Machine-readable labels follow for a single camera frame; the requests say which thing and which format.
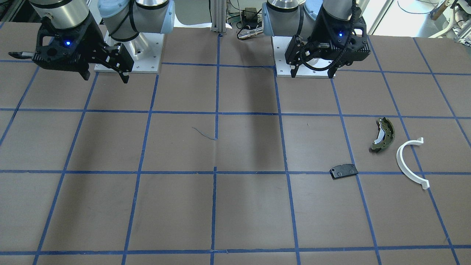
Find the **blue tape line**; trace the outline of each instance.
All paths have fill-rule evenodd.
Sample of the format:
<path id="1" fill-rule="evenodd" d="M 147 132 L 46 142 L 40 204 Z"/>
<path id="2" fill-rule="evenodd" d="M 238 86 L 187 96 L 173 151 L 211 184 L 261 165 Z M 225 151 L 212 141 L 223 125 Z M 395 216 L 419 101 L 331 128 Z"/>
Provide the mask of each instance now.
<path id="1" fill-rule="evenodd" d="M 157 114 L 195 114 L 195 115 L 214 115 L 216 112 L 211 111 L 166 111 L 166 110 L 153 110 L 152 113 Z"/>
<path id="2" fill-rule="evenodd" d="M 275 69 L 275 66 L 237 66 L 237 65 L 219 65 L 221 67 L 235 67 L 235 68 L 270 68 Z"/>
<path id="3" fill-rule="evenodd" d="M 436 80 L 435 75 L 433 74 L 433 72 L 432 72 L 430 66 L 429 66 L 428 63 L 427 63 L 427 60 L 425 59 L 425 56 L 423 55 L 422 51 L 420 50 L 420 47 L 419 47 L 419 45 L 418 45 L 418 43 L 417 43 L 417 41 L 416 41 L 415 39 L 414 39 L 414 42 L 415 42 L 417 48 L 419 49 L 419 51 L 420 51 L 420 53 L 421 53 L 421 55 L 422 55 L 422 58 L 424 59 L 425 63 L 427 64 L 427 66 L 428 66 L 428 68 L 429 68 L 429 70 L 430 70 L 430 73 L 432 74 L 432 76 L 433 76 L 434 79 Z M 372 44 L 371 44 L 371 49 L 372 49 L 372 52 L 373 52 L 373 54 L 374 54 L 374 57 L 376 58 L 376 62 L 378 63 L 378 66 L 379 66 L 379 68 L 380 68 L 380 70 L 381 70 L 381 72 L 382 72 L 382 75 L 383 75 L 384 81 L 385 81 L 385 83 L 386 83 L 386 86 L 388 87 L 388 90 L 390 91 L 391 99 L 393 100 L 394 106 L 396 107 L 396 110 L 397 110 L 398 115 L 399 115 L 399 119 L 401 120 L 401 124 L 402 124 L 402 126 L 403 126 L 403 128 L 404 128 L 404 131 L 405 131 L 405 133 L 406 133 L 407 139 L 410 140 L 410 136 L 409 136 L 409 133 L 408 133 L 408 131 L 407 131 L 406 125 L 405 125 L 404 120 L 403 120 L 403 118 L 402 118 L 402 116 L 401 116 L 401 113 L 400 113 L 400 111 L 399 111 L 399 108 L 397 108 L 397 104 L 396 104 L 396 101 L 394 100 L 394 96 L 392 95 L 392 91 L 391 91 L 391 89 L 390 89 L 390 87 L 389 87 L 388 80 L 386 79 L 386 76 L 385 76 L 385 74 L 384 74 L 384 72 L 383 72 L 383 70 L 382 70 L 381 64 L 380 64 L 380 62 L 379 62 L 379 60 L 378 60 L 378 57 L 376 56 L 376 53 L 375 53 L 375 51 L 374 51 L 374 48 L 373 48 L 373 45 L 372 45 Z M 419 158 L 418 158 L 418 156 L 417 156 L 417 153 L 416 153 L 414 147 L 412 147 L 412 153 L 413 153 L 414 158 L 415 158 L 415 160 L 416 160 L 416 162 L 417 162 L 417 165 L 418 165 L 418 167 L 419 167 L 419 170 L 420 170 L 420 172 L 422 173 L 422 177 L 425 178 L 425 174 L 423 174 L 422 165 L 421 165 L 421 163 L 420 163 L 420 161 L 419 161 Z M 442 225 L 443 232 L 444 232 L 444 234 L 445 234 L 445 236 L 446 236 L 446 238 L 447 238 L 447 240 L 448 240 L 448 244 L 450 245 L 451 251 L 452 251 L 452 253 L 453 253 L 453 257 L 455 258 L 455 262 L 456 262 L 457 265 L 460 265 L 460 262 L 458 261 L 458 257 L 457 257 L 457 255 L 456 255 L 456 252 L 455 252 L 455 250 L 454 250 L 454 248 L 453 248 L 453 244 L 452 244 L 452 242 L 451 242 L 451 240 L 450 240 L 450 238 L 449 238 L 449 236 L 448 236 L 447 229 L 446 229 L 446 227 L 445 227 L 445 224 L 443 223 L 443 220 L 442 220 L 442 218 L 441 218 L 441 214 L 440 214 L 440 212 L 439 212 L 439 210 L 438 210 L 438 208 L 437 208 L 437 206 L 436 206 L 435 199 L 434 199 L 434 197 L 433 197 L 432 192 L 431 192 L 430 189 L 428 189 L 428 193 L 429 193 L 430 199 L 431 199 L 431 201 L 432 201 L 432 204 L 434 205 L 435 211 L 436 211 L 436 213 L 437 213 L 437 217 L 438 217 L 439 220 L 440 220 L 440 224 Z"/>
<path id="4" fill-rule="evenodd" d="M 455 73 L 433 73 L 434 75 L 465 75 L 469 76 L 471 74 L 455 74 Z"/>
<path id="5" fill-rule="evenodd" d="M 300 248 L 300 252 L 345 252 L 345 251 L 372 251 L 374 247 L 348 247 L 348 248 Z"/>
<path id="6" fill-rule="evenodd" d="M 122 251 L 102 250 L 102 251 L 41 251 L 40 256 L 44 255 L 122 255 Z"/>
<path id="7" fill-rule="evenodd" d="M 0 108 L 0 111 L 14 111 L 14 108 Z M 45 112 L 82 112 L 82 109 L 56 109 L 56 108 L 20 108 L 18 111 L 45 111 Z M 148 113 L 147 110 L 114 110 L 114 109 L 87 109 L 86 112 L 103 113 Z M 277 116 L 278 113 L 272 112 L 211 112 L 211 111 L 172 111 L 172 110 L 153 110 L 152 113 L 158 114 L 189 114 L 189 115 L 259 115 L 259 116 Z M 282 116 L 327 116 L 340 117 L 339 114 L 329 113 L 282 113 Z M 399 118 L 398 115 L 369 115 L 369 114 L 343 114 L 344 117 L 369 117 L 369 118 Z M 402 116 L 410 119 L 471 119 L 471 117 L 453 117 L 453 116 Z"/>
<path id="8" fill-rule="evenodd" d="M 18 111 L 41 111 L 41 112 L 83 112 L 83 109 L 65 108 L 20 108 Z"/>
<path id="9" fill-rule="evenodd" d="M 66 170 L 66 174 L 114 174 L 114 175 L 123 175 L 123 174 L 137 174 L 137 171 L 107 171 L 107 170 Z"/>
<path id="10" fill-rule="evenodd" d="M 36 251 L 0 251 L 0 256 L 32 256 Z"/>
<path id="11" fill-rule="evenodd" d="M 221 56 L 221 37 L 222 34 L 218 34 L 218 56 L 217 56 L 217 68 L 216 68 L 216 115 L 215 126 L 214 126 L 214 139 L 219 138 L 219 74 L 220 74 L 220 56 Z"/>
<path id="12" fill-rule="evenodd" d="M 294 214 L 294 203 L 291 189 L 291 177 L 288 170 L 288 159 L 286 156 L 286 145 L 284 142 L 284 131 L 283 131 L 283 117 L 281 115 L 281 102 L 280 94 L 278 91 L 278 82 L 276 80 L 276 69 L 273 69 L 273 76 L 275 79 L 275 93 L 276 93 L 276 105 L 278 108 L 278 120 L 280 122 L 280 133 L 281 133 L 281 145 L 283 147 L 283 161 L 284 161 L 284 170 L 286 171 L 286 184 L 288 186 L 288 196 L 290 199 L 290 211 L 291 211 L 291 222 L 293 228 L 293 237 L 294 237 L 294 250 L 296 252 L 296 262 L 297 265 L 301 265 L 301 256 L 299 254 L 299 243 L 298 243 L 298 229 L 296 228 L 296 216 Z"/>
<path id="13" fill-rule="evenodd" d="M 214 244 L 216 238 L 216 186 L 217 186 L 217 167 L 214 167 L 212 181 L 212 210 L 211 210 L 211 256 L 210 265 L 214 265 Z"/>
<path id="14" fill-rule="evenodd" d="M 335 84 L 333 82 L 333 79 L 330 80 L 330 83 L 332 85 L 333 94 L 335 96 L 335 101 L 337 102 L 337 108 L 339 109 L 340 121 L 342 123 L 343 133 L 345 134 L 345 140 L 347 141 L 347 147 L 349 149 L 350 159 L 351 159 L 352 164 L 354 164 L 355 159 L 353 157 L 353 151 L 352 151 L 352 148 L 351 148 L 351 145 L 350 145 L 349 135 L 347 133 L 347 127 L 345 125 L 345 120 L 343 118 L 342 109 L 340 107 L 339 97 L 337 95 L 337 90 L 335 89 Z M 363 193 L 363 188 L 361 186 L 360 177 L 358 175 L 356 175 L 356 179 L 357 179 L 358 189 L 359 189 L 360 195 L 361 195 L 361 200 L 363 202 L 363 207 L 365 208 L 365 214 L 366 214 L 366 219 L 368 220 L 368 226 L 370 227 L 370 232 L 371 232 L 371 237 L 372 237 L 372 240 L 373 240 L 373 246 L 374 246 L 374 251 L 376 253 L 376 258 L 378 259 L 378 264 L 382 265 L 380 252 L 379 252 L 379 249 L 378 249 L 378 243 L 376 241 L 376 235 L 375 235 L 374 229 L 373 229 L 373 222 L 371 221 L 370 211 L 368 210 L 368 205 L 366 203 L 365 195 Z"/>
<path id="15" fill-rule="evenodd" d="M 224 249 L 219 250 L 220 253 L 277 253 L 277 252 L 296 252 L 294 248 L 277 248 L 277 249 L 264 249 L 264 248 L 256 248 L 256 249 Z"/>
<path id="16" fill-rule="evenodd" d="M 260 115 L 260 116 L 277 116 L 278 113 L 271 113 L 271 112 L 218 112 L 218 115 Z"/>
<path id="17" fill-rule="evenodd" d="M 450 249 L 450 245 L 422 245 L 422 246 L 379 246 L 379 250 L 406 250 L 406 249 Z M 471 249 L 471 245 L 454 245 L 454 248 Z M 372 251 L 374 247 L 346 247 L 346 248 L 300 248 L 299 252 L 346 252 L 346 251 Z M 129 250 L 128 255 L 140 254 L 210 254 L 210 253 L 279 253 L 295 252 L 294 248 L 277 249 L 189 249 L 189 250 Z M 72 250 L 72 251 L 41 251 L 40 256 L 49 255 L 122 255 L 124 251 L 116 250 Z M 31 256 L 36 251 L 0 251 L 0 256 Z"/>
<path id="18" fill-rule="evenodd" d="M 46 220 L 46 224 L 44 225 L 44 230 L 43 230 L 42 235 L 41 235 L 41 240 L 39 241 L 37 253 L 34 256 L 34 261 L 32 263 L 33 265 L 36 265 L 38 263 L 39 254 L 41 252 L 42 245 L 44 243 L 44 239 L 46 238 L 46 233 L 48 232 L 48 228 L 49 228 L 49 224 L 51 222 L 52 214 L 54 213 L 54 208 L 56 207 L 57 198 L 59 196 L 59 192 L 60 192 L 60 189 L 62 187 L 62 182 L 64 182 L 65 171 L 67 170 L 67 166 L 69 165 L 69 162 L 70 162 L 70 157 L 72 156 L 73 148 L 74 148 L 75 143 L 77 141 L 77 138 L 79 136 L 80 127 L 82 126 L 83 119 L 84 119 L 85 114 L 86 114 L 85 110 L 87 109 L 88 104 L 90 103 L 90 98 L 91 98 L 91 95 L 92 95 L 93 90 L 95 88 L 95 84 L 97 83 L 98 75 L 99 75 L 99 73 L 95 74 L 95 79 L 93 80 L 92 86 L 90 88 L 89 95 L 87 97 L 87 101 L 85 102 L 85 106 L 83 107 L 82 116 L 80 117 L 80 121 L 79 121 L 79 124 L 77 126 L 77 130 L 75 130 L 75 135 L 73 136 L 73 140 L 72 140 L 72 143 L 70 145 L 69 153 L 67 154 L 67 159 L 65 160 L 65 164 L 64 164 L 64 168 L 63 168 L 64 172 L 62 172 L 62 174 L 60 176 L 60 179 L 59 179 L 59 183 L 57 184 L 56 193 L 54 194 L 54 199 L 52 200 L 52 205 L 51 205 L 51 208 L 49 210 L 48 218 Z"/>
<path id="19" fill-rule="evenodd" d="M 36 174 L 137 174 L 137 171 L 94 171 L 94 170 L 21 170 L 21 169 L 0 169 L 0 173 L 36 173 Z M 163 175 L 193 175 L 205 174 L 211 175 L 213 171 L 141 171 L 141 174 L 163 174 Z M 217 174 L 232 174 L 232 175 L 281 175 L 286 174 L 286 171 L 217 171 Z M 288 171 L 290 175 L 329 175 L 330 172 L 326 171 Z M 471 172 L 415 172 L 416 174 L 423 175 L 462 175 L 470 176 Z M 402 175 L 399 171 L 360 171 L 360 175 Z"/>
<path id="20" fill-rule="evenodd" d="M 141 174 L 157 175 L 212 175 L 213 171 L 141 171 Z"/>
<path id="21" fill-rule="evenodd" d="M 192 63 L 166 63 L 163 62 L 163 65 L 172 65 L 172 66 L 218 66 L 217 64 L 192 64 Z"/>
<path id="22" fill-rule="evenodd" d="M 257 174 L 286 174 L 286 171 L 218 171 L 218 174 L 257 175 Z"/>
<path id="23" fill-rule="evenodd" d="M 450 245 L 430 245 L 430 246 L 384 246 L 380 250 L 405 250 L 405 249 L 450 249 Z"/>
<path id="24" fill-rule="evenodd" d="M 144 155 L 146 153 L 147 137 L 149 136 L 149 127 L 150 127 L 150 123 L 151 123 L 151 120 L 152 120 L 152 108 L 154 107 L 154 103 L 155 103 L 155 95 L 157 93 L 158 83 L 159 83 L 159 75 L 156 75 L 155 76 L 155 83 L 154 83 L 154 91 L 152 93 L 152 99 L 150 101 L 150 107 L 149 107 L 149 111 L 148 111 L 149 114 L 147 116 L 146 131 L 144 132 L 144 140 L 142 141 L 141 158 L 139 160 L 138 175 L 136 176 L 136 187 L 135 187 L 135 190 L 134 190 L 134 197 L 133 197 L 133 200 L 132 200 L 131 215 L 129 217 L 128 231 L 126 233 L 126 240 L 124 242 L 124 252 L 123 252 L 122 261 L 121 261 L 122 265 L 126 264 L 126 257 L 127 257 L 128 248 L 129 248 L 129 241 L 130 241 L 130 238 L 131 238 L 132 223 L 134 221 L 134 213 L 136 212 L 136 203 L 137 203 L 137 200 L 138 200 L 139 184 L 140 184 L 140 179 L 141 179 L 141 174 L 142 174 L 142 164 L 144 163 Z"/>
<path id="25" fill-rule="evenodd" d="M 87 112 L 102 113 L 149 113 L 147 110 L 113 110 L 113 109 L 89 109 Z"/>
<path id="26" fill-rule="evenodd" d="M 439 82 L 438 82 L 438 80 L 437 80 L 437 77 L 435 76 L 434 72 L 432 71 L 432 68 L 430 67 L 430 65 L 429 65 L 429 63 L 428 63 L 428 61 L 427 61 L 427 59 L 425 58 L 425 56 L 424 56 L 422 50 L 420 49 L 419 43 L 417 43 L 417 40 L 416 40 L 415 38 L 413 38 L 413 40 L 414 40 L 415 45 L 417 46 L 417 49 L 418 49 L 419 52 L 420 52 L 420 55 L 422 56 L 422 58 L 423 58 L 425 64 L 427 65 L 427 68 L 429 69 L 430 73 L 432 74 L 433 79 L 435 80 L 435 83 L 437 84 L 437 86 L 438 86 L 438 88 L 439 88 L 439 90 L 440 90 L 440 93 L 441 93 L 442 96 L 443 96 L 443 99 L 444 99 L 445 102 L 447 103 L 448 108 L 450 109 L 450 111 L 451 111 L 453 117 L 455 117 L 455 121 L 456 121 L 456 123 L 458 124 L 458 126 L 460 127 L 460 130 L 461 130 L 461 132 L 462 132 L 464 138 L 466 139 L 466 141 L 468 142 L 468 145 L 469 145 L 470 148 L 471 148 L 470 140 L 469 140 L 468 137 L 466 136 L 466 133 L 464 132 L 463 127 L 461 126 L 460 121 L 456 118 L 456 114 L 455 114 L 455 112 L 453 111 L 453 108 L 451 107 L 450 102 L 448 101 L 447 97 L 445 96 L 445 93 L 443 92 L 443 89 L 441 88 L 441 86 L 440 86 L 440 84 L 439 84 Z M 420 166 L 419 158 L 418 158 L 416 155 L 415 155 L 415 158 L 416 158 L 416 160 L 417 160 L 417 163 L 419 164 L 420 171 L 423 171 L 423 170 L 422 170 L 422 167 Z M 448 230 L 447 230 L 447 228 L 445 227 L 445 223 L 443 222 L 443 219 L 442 219 L 442 217 L 441 217 L 440 211 L 439 211 L 439 209 L 438 209 L 438 207 L 437 207 L 437 203 L 435 202 L 435 198 L 433 197 L 433 194 L 432 194 L 432 191 L 431 191 L 430 188 L 428 189 L 428 192 L 429 192 L 429 196 L 430 196 L 430 199 L 431 199 L 431 201 L 432 201 L 433 207 L 435 208 L 435 211 L 437 212 L 437 216 L 438 216 L 438 218 L 439 218 L 440 224 L 441 224 L 441 226 L 442 226 L 442 228 L 443 228 L 443 233 L 445 234 L 446 239 L 447 239 L 447 241 L 448 241 L 448 244 L 449 244 L 450 247 L 451 247 L 451 252 L 452 252 L 452 254 L 453 254 L 453 257 L 455 258 L 456 265 L 460 265 L 460 261 L 458 260 L 458 256 L 456 255 L 455 248 L 454 248 L 453 243 L 451 242 L 451 239 L 450 239 L 450 237 L 449 237 Z"/>
<path id="27" fill-rule="evenodd" d="M 419 50 L 419 52 L 420 52 L 420 55 L 422 55 L 422 58 L 423 58 L 423 60 L 425 61 L 425 64 L 426 64 L 427 67 L 429 68 L 430 73 L 432 74 L 433 79 L 435 80 L 435 83 L 437 84 L 437 86 L 438 86 L 438 88 L 439 88 L 439 90 L 440 90 L 440 93 L 441 93 L 442 96 L 443 96 L 443 99 L 444 99 L 445 102 L 447 103 L 447 106 L 448 106 L 448 108 L 450 109 L 451 114 L 452 114 L 453 117 L 455 118 L 456 123 L 458 123 L 458 126 L 460 127 L 461 133 L 463 134 L 464 138 L 465 138 L 466 141 L 468 142 L 468 146 L 471 148 L 471 142 L 470 142 L 468 136 L 466 135 L 466 133 L 464 132 L 463 127 L 461 126 L 460 121 L 456 118 L 456 114 L 455 114 L 455 112 L 453 111 L 453 108 L 451 107 L 451 104 L 450 104 L 450 102 L 448 101 L 447 97 L 445 96 L 445 93 L 443 92 L 443 89 L 442 89 L 442 87 L 440 86 L 440 84 L 439 84 L 439 82 L 438 82 L 438 80 L 437 80 L 437 77 L 436 77 L 435 74 L 433 73 L 432 68 L 430 67 L 429 63 L 427 62 L 427 59 L 425 58 L 424 54 L 422 53 L 422 50 L 420 49 L 419 44 L 417 43 L 417 41 L 415 40 L 415 38 L 413 38 L 413 40 L 414 40 L 415 45 L 417 46 L 417 48 L 418 48 L 418 50 Z"/>
<path id="28" fill-rule="evenodd" d="M 0 173 L 33 173 L 33 174 L 60 174 L 62 173 L 61 170 L 10 170 L 4 169 L 0 170 Z"/>
<path id="29" fill-rule="evenodd" d="M 194 63 L 169 63 L 169 62 L 163 62 L 163 65 L 173 65 L 173 66 L 220 66 L 220 67 L 235 67 L 235 68 L 270 68 L 273 69 L 275 66 L 239 66 L 239 65 L 222 65 L 219 63 L 217 64 L 194 64 Z"/>
<path id="30" fill-rule="evenodd" d="M 38 74 L 39 71 L 39 66 L 36 67 L 36 70 L 34 71 L 34 74 L 31 77 L 30 82 L 28 83 L 28 86 L 26 87 L 26 90 L 24 91 L 23 95 L 20 98 L 20 101 L 16 105 L 15 111 L 13 112 L 13 115 L 10 118 L 10 121 L 8 122 L 8 125 L 5 129 L 5 132 L 3 133 L 2 137 L 0 138 L 0 146 L 3 144 L 3 140 L 5 140 L 5 137 L 7 136 L 8 131 L 10 130 L 11 124 L 13 123 L 13 120 L 16 117 L 16 114 L 18 113 L 18 109 L 20 109 L 21 104 L 23 103 L 24 98 L 26 97 L 26 94 L 28 93 L 29 89 L 31 88 L 31 85 L 36 78 L 36 75 Z"/>
<path id="31" fill-rule="evenodd" d="M 34 63 L 29 60 L 0 60 L 0 63 Z"/>

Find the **white arc-shaped part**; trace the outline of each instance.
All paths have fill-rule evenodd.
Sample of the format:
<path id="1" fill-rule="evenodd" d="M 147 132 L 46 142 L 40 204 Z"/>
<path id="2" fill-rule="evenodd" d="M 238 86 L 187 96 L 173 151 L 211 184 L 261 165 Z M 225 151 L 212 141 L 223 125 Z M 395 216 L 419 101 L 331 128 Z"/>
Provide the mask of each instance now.
<path id="1" fill-rule="evenodd" d="M 399 147 L 398 152 L 396 153 L 396 160 L 398 161 L 398 166 L 401 169 L 402 173 L 404 173 L 412 181 L 422 185 L 422 189 L 426 190 L 430 188 L 429 181 L 414 174 L 414 172 L 412 172 L 412 170 L 410 170 L 409 167 L 407 167 L 406 163 L 404 162 L 404 156 L 402 155 L 402 152 L 404 151 L 404 147 L 406 147 L 407 145 L 422 145 L 422 144 L 423 144 L 423 137 L 420 137 L 417 140 L 410 140 L 410 141 L 405 142 L 403 145 Z"/>

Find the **cable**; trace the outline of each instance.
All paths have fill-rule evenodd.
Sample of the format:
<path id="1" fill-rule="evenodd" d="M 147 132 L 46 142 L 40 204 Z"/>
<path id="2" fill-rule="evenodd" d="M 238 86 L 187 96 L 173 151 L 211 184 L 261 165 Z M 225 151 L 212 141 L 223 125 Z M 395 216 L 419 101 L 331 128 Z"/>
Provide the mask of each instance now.
<path id="1" fill-rule="evenodd" d="M 239 4 L 239 0 L 237 0 L 237 5 L 239 7 L 239 11 L 240 11 L 240 4 Z M 242 24 L 242 28 L 244 28 L 244 24 L 242 23 L 242 12 L 239 13 L 239 16 L 240 16 L 240 21 L 241 21 L 241 24 Z"/>
<path id="2" fill-rule="evenodd" d="M 408 13 L 408 14 L 414 14 L 414 15 L 425 15 L 425 14 L 429 14 L 430 12 L 432 12 L 433 10 L 435 10 L 435 8 L 437 8 L 437 6 L 436 6 L 436 7 L 434 7 L 432 10 L 430 10 L 430 11 L 427 12 L 427 13 L 415 13 L 415 12 L 407 11 L 407 10 L 405 10 L 404 8 L 402 8 L 402 6 L 399 4 L 399 1 L 398 1 L 398 6 L 399 6 L 400 9 L 402 9 L 402 11 L 404 11 L 404 12 L 406 12 L 406 13 Z"/>
<path id="3" fill-rule="evenodd" d="M 257 16 L 261 11 L 262 11 L 262 9 L 260 8 L 260 10 L 255 14 L 255 16 Z M 242 24 L 242 28 L 239 28 L 239 27 L 237 26 L 237 24 L 239 24 L 239 22 L 237 22 L 237 24 L 235 25 L 235 26 L 237 26 L 238 29 L 240 29 L 239 32 L 237 33 L 237 39 L 240 40 L 240 41 L 243 41 L 242 39 L 239 39 L 239 34 L 240 34 L 240 32 L 242 32 L 243 29 L 245 29 L 246 27 L 249 27 L 249 25 L 245 25 L 245 26 L 244 26 L 244 24 L 242 23 L 242 21 L 240 21 L 240 23 Z"/>
<path id="4" fill-rule="evenodd" d="M 335 60 L 332 61 L 332 63 L 330 63 L 329 65 L 327 65 L 326 67 L 323 67 L 323 68 L 316 68 L 312 65 L 310 65 L 308 62 L 306 62 L 306 49 L 305 49 L 305 46 L 302 46 L 301 47 L 301 50 L 299 51 L 300 53 L 300 58 L 301 58 L 301 62 L 302 64 L 307 67 L 308 69 L 311 69 L 312 71 L 325 71 L 325 70 L 328 70 L 330 68 L 332 68 L 332 66 L 336 65 L 340 59 L 342 58 L 342 56 L 347 52 L 347 45 L 350 43 L 351 39 L 352 39 L 352 32 L 354 30 L 354 27 L 355 27 L 355 16 L 357 14 L 357 1 L 356 0 L 352 0 L 352 16 L 350 18 L 350 33 L 347 37 L 347 40 L 345 41 L 345 47 L 342 49 L 342 51 L 340 52 L 340 54 L 337 56 L 337 58 L 335 58 Z"/>
<path id="5" fill-rule="evenodd" d="M 128 13 L 126 14 L 126 16 L 124 16 L 124 18 L 121 20 L 121 22 L 118 24 L 118 26 L 109 33 L 110 37 L 113 36 L 113 34 L 115 34 L 119 28 L 122 26 L 122 24 L 124 23 L 124 21 L 126 21 L 126 19 L 129 17 L 129 15 L 131 14 L 132 12 L 132 8 L 131 8 L 131 5 L 134 5 L 134 1 L 129 1 L 129 10 L 128 10 Z"/>
<path id="6" fill-rule="evenodd" d="M 211 18 L 211 23 L 212 23 L 212 14 L 211 14 L 211 0 L 208 0 L 209 2 L 209 16 Z"/>

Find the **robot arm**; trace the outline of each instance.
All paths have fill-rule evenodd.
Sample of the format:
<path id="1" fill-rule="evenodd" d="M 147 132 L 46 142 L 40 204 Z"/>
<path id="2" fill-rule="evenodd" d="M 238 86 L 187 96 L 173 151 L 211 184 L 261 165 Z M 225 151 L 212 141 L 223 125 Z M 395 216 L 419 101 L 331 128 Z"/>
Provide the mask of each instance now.
<path id="1" fill-rule="evenodd" d="M 264 33 L 271 36 L 292 36 L 285 53 L 295 77 L 299 66 L 313 71 L 328 70 L 333 78 L 338 68 L 362 61 L 370 49 L 366 24 L 361 17 L 367 0 L 268 0 L 263 6 Z M 330 60 L 324 68 L 308 64 L 313 58 Z"/>
<path id="2" fill-rule="evenodd" d="M 121 43 L 109 46 L 83 0 L 32 0 L 42 17 L 35 52 L 10 52 L 18 59 L 31 59 L 41 68 L 78 72 L 90 77 L 89 63 L 100 63 L 118 72 L 127 83 L 134 61 Z M 49 44 L 45 37 L 52 37 Z"/>
<path id="3" fill-rule="evenodd" d="M 129 80 L 141 50 L 128 45 L 142 41 L 141 32 L 170 33 L 175 18 L 173 0 L 100 0 L 98 8 L 115 44 L 110 46 L 83 0 L 30 0 L 41 16 L 35 52 L 10 52 L 17 59 L 31 59 L 41 68 L 78 72 L 90 77 L 89 63 L 116 71 Z M 52 37 L 49 44 L 45 37 Z"/>

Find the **metal base plate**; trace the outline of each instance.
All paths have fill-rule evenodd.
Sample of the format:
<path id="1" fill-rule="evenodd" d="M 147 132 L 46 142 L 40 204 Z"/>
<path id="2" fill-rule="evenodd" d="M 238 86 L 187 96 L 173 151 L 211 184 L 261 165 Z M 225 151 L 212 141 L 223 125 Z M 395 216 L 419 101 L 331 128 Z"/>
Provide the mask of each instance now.
<path id="1" fill-rule="evenodd" d="M 279 77 L 291 77 L 291 66 L 286 63 L 284 53 L 286 48 L 291 41 L 291 37 L 272 37 L 273 44 L 273 55 L 276 62 L 276 75 Z M 312 59 L 309 64 L 322 68 L 330 64 L 330 61 L 323 59 Z M 307 78 L 329 78 L 327 76 L 327 70 L 322 72 L 312 71 L 305 66 L 300 66 L 296 77 L 307 77 Z"/>
<path id="2" fill-rule="evenodd" d="M 136 59 L 136 57 L 133 56 L 134 67 L 132 68 L 132 73 L 158 74 L 160 69 L 160 59 L 162 56 L 163 38 L 165 35 L 157 33 L 143 34 L 149 41 L 149 47 L 151 47 L 151 50 L 148 50 L 146 52 L 147 54 L 140 59 Z M 105 42 L 113 42 L 108 35 L 108 32 L 106 32 Z M 95 72 L 114 73 L 115 71 L 110 68 L 106 68 L 101 64 L 96 64 Z"/>

